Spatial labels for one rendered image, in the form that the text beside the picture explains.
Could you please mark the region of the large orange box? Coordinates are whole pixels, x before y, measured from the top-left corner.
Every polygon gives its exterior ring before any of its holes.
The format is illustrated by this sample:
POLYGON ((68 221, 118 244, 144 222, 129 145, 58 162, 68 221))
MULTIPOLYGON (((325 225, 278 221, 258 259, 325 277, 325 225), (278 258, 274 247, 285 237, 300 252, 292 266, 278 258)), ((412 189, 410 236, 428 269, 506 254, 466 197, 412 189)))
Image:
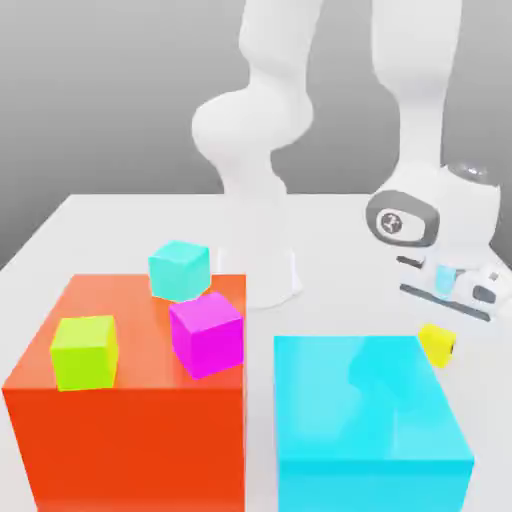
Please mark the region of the large orange box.
POLYGON ((246 372, 191 378, 144 275, 76 275, 2 392, 38 512, 245 512, 246 372), (115 386, 61 392, 64 317, 115 318, 115 386))

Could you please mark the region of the small teal cube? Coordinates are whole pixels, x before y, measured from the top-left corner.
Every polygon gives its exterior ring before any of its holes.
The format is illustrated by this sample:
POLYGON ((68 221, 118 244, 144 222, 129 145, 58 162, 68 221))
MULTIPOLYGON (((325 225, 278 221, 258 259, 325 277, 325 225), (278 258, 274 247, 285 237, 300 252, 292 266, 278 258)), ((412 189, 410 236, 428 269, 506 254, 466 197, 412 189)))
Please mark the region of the small teal cube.
POLYGON ((151 292, 173 302, 193 300, 211 285, 210 251, 203 245, 173 240, 148 259, 151 292))

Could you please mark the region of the small magenta cube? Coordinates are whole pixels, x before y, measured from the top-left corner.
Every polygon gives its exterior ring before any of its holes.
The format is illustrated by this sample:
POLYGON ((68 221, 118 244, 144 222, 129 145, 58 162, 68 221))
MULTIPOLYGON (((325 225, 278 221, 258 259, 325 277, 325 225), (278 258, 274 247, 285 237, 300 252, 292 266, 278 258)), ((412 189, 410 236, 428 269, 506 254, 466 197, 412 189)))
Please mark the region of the small magenta cube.
POLYGON ((193 379, 244 362, 244 317, 220 293, 169 306, 174 353, 193 379))

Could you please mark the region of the small lime cube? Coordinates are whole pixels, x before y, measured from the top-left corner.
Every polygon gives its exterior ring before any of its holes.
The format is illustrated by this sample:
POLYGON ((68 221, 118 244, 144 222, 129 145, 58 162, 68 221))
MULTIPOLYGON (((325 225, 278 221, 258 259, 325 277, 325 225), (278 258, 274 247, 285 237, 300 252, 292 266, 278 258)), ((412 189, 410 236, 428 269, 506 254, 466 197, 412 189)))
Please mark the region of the small lime cube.
POLYGON ((62 318, 50 355, 59 391, 113 388, 119 359, 114 317, 62 318))

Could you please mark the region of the large cyan box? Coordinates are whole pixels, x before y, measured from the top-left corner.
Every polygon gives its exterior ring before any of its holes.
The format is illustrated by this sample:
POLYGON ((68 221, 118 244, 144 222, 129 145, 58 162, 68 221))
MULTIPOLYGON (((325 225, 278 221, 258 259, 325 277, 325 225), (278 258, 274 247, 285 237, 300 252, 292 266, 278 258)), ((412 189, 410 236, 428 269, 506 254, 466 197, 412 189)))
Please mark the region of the large cyan box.
POLYGON ((462 512, 473 453, 414 336, 274 340, 278 512, 462 512))

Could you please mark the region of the small yellow cube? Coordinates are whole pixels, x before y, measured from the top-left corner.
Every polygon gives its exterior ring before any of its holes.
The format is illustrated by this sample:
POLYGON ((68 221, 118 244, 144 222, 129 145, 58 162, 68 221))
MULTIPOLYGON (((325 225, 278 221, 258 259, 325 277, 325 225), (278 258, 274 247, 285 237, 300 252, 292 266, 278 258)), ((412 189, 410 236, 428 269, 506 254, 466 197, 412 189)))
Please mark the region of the small yellow cube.
POLYGON ((425 324, 418 334, 419 341, 429 362, 444 368, 451 360, 456 343, 456 333, 434 324, 425 324))

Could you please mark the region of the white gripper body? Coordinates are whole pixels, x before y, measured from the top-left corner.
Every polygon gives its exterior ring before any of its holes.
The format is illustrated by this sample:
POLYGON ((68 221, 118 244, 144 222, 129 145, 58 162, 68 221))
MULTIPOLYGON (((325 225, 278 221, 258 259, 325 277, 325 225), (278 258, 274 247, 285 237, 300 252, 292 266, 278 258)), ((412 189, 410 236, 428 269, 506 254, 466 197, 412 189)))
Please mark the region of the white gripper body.
POLYGON ((496 292, 472 281, 458 279, 447 293, 433 280, 404 280, 399 289, 413 297, 485 323, 496 320, 496 292))

